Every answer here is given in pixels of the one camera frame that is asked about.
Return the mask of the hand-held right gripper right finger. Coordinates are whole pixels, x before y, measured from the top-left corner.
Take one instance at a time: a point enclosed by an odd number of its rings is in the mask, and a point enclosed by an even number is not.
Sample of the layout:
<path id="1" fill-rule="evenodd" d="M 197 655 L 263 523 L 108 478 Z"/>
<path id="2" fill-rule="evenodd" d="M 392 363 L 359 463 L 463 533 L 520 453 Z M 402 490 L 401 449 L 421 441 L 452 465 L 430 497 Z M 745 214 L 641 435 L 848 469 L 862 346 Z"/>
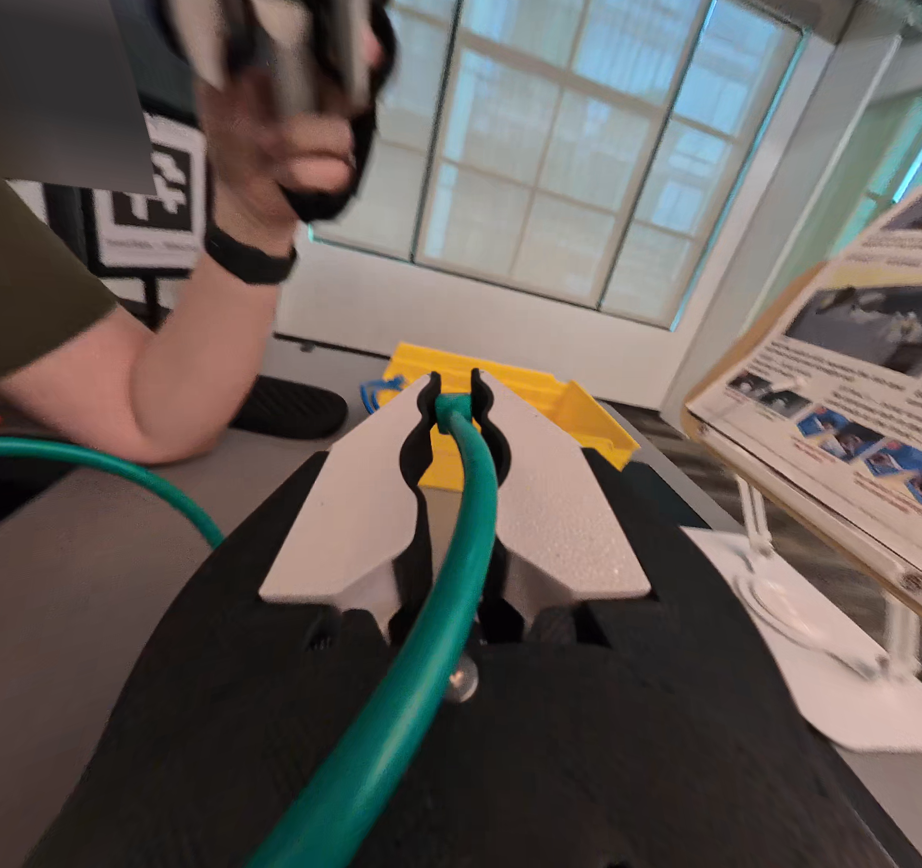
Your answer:
<path id="1" fill-rule="evenodd" d="M 577 440 L 490 372 L 471 373 L 485 439 L 499 447 L 501 597 L 525 626 L 551 608 L 642 599 L 652 586 Z"/>

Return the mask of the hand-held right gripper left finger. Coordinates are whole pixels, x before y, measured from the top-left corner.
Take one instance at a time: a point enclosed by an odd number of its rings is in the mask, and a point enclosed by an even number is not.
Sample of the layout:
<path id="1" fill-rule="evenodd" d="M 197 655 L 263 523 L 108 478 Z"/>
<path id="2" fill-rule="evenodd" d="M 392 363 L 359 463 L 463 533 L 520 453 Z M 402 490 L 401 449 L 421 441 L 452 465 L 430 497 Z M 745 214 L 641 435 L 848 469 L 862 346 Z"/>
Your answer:
<path id="1" fill-rule="evenodd" d="M 261 600 L 367 611 L 386 641 L 406 635 L 433 582 L 421 479 L 441 392 L 423 376 L 321 455 Z"/>

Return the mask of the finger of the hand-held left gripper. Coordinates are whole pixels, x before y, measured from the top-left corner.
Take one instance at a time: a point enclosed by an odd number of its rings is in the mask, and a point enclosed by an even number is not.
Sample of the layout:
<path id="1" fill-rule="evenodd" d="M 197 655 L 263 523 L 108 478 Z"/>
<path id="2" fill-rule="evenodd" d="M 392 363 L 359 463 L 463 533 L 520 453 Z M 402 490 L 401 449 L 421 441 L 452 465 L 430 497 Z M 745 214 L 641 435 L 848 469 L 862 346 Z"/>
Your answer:
<path id="1" fill-rule="evenodd" d="M 267 36 L 275 103 L 283 116 L 317 111 L 313 21 L 301 0 L 250 0 Z"/>
<path id="2" fill-rule="evenodd" d="M 172 30 L 195 76 L 223 91 L 228 70 L 227 25 L 221 0 L 166 0 Z"/>

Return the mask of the yellow plastic bin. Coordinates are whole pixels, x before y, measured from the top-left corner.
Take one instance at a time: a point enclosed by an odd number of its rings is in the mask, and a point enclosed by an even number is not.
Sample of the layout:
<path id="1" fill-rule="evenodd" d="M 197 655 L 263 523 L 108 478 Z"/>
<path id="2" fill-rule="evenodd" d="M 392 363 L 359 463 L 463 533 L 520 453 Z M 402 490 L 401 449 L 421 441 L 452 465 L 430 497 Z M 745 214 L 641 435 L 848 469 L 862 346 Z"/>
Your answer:
<path id="1" fill-rule="evenodd" d="M 472 370 L 481 369 L 615 469 L 631 463 L 639 444 L 578 383 L 551 374 L 402 342 L 380 378 L 360 386 L 363 406 L 373 414 L 425 375 L 437 373 L 443 393 L 468 393 Z"/>

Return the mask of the person's left forearm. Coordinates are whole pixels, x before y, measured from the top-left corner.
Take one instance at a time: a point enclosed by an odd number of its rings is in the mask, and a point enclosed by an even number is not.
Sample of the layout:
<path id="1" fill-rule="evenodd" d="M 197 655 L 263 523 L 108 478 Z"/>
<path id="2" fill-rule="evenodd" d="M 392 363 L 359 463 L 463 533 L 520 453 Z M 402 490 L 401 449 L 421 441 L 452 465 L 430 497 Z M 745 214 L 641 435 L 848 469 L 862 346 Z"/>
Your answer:
<path id="1" fill-rule="evenodd" d="M 66 440 L 143 465 L 215 446 L 259 375 L 279 287 L 204 257 L 158 331 L 121 306 L 2 379 L 2 401 Z"/>

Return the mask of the person's left hand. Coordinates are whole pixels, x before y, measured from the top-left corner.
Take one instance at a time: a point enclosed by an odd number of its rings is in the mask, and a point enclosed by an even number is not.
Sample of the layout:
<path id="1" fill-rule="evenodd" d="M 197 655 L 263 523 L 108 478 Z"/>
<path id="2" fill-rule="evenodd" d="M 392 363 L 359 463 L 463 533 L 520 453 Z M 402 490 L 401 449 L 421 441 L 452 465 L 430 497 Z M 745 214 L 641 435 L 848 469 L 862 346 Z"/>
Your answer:
<path id="1" fill-rule="evenodd" d="M 356 170 L 350 123 L 339 114 L 278 116 L 271 78 L 258 70 L 223 90 L 197 79 L 194 97 L 213 176 L 214 224 L 281 257 L 299 223 L 283 190 L 345 190 Z"/>

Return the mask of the black mesh wrist pad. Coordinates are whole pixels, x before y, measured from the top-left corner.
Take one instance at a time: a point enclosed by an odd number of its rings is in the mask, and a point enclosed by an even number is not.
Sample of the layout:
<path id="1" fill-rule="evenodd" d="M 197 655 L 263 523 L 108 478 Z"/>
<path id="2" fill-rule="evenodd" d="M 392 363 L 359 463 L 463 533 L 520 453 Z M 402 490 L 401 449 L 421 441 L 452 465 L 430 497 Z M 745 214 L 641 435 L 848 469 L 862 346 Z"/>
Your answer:
<path id="1" fill-rule="evenodd" d="M 285 379 L 259 376 L 230 428 L 293 441 L 329 438 L 349 418 L 339 394 Z"/>

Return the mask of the black smartwatch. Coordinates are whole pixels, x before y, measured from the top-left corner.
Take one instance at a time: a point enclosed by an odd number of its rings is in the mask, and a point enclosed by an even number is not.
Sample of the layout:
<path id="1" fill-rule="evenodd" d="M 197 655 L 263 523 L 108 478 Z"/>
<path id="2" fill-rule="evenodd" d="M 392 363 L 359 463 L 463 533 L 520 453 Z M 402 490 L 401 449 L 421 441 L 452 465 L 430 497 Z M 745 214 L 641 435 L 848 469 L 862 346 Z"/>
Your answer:
<path id="1" fill-rule="evenodd" d="M 280 286 L 297 263 L 292 245 L 284 256 L 274 256 L 241 243 L 210 222 L 204 234 L 204 252 L 226 273 L 249 286 Z"/>

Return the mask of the black framed marker sign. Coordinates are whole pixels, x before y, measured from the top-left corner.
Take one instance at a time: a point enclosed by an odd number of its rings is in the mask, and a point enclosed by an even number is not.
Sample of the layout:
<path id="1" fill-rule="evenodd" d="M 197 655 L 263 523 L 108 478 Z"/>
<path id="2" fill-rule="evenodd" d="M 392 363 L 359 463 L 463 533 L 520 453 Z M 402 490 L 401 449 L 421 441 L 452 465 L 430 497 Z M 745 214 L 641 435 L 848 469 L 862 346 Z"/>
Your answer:
<path id="1" fill-rule="evenodd" d="M 211 201 L 205 137 L 188 115 L 156 104 L 142 109 L 154 194 L 79 192 L 86 262 L 99 277 L 184 277 L 200 254 Z"/>

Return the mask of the white document stand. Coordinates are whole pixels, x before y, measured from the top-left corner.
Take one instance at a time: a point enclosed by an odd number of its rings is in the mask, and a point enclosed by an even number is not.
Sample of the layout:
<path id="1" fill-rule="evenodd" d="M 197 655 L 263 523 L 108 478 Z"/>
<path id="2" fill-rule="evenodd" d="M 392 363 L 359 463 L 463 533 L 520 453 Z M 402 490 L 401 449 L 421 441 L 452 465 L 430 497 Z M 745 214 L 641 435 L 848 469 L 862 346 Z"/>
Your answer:
<path id="1" fill-rule="evenodd" d="M 799 712 L 860 754 L 921 752 L 920 617 L 887 595 L 884 643 L 775 550 L 763 496 L 736 476 L 745 535 L 685 528 L 753 621 Z"/>

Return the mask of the large gridded window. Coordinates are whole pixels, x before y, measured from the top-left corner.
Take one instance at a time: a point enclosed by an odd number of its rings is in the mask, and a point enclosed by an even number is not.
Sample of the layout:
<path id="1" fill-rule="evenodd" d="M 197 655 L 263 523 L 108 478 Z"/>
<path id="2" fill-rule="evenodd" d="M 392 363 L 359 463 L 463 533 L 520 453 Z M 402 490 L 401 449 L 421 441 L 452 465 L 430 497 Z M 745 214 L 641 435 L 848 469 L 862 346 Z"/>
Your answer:
<path id="1" fill-rule="evenodd" d="M 363 187 L 310 229 L 661 330 L 810 31 L 757 0 L 392 0 Z"/>

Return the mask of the printed instruction poster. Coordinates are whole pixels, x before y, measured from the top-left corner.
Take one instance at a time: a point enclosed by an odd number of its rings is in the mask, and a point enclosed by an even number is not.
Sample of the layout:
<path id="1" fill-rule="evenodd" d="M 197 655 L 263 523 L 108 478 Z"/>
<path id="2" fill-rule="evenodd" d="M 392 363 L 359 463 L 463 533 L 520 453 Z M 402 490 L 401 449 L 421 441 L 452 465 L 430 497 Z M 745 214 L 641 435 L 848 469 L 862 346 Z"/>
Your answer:
<path id="1" fill-rule="evenodd" d="M 920 189 L 792 283 L 686 402 L 714 450 L 817 526 L 920 569 Z"/>

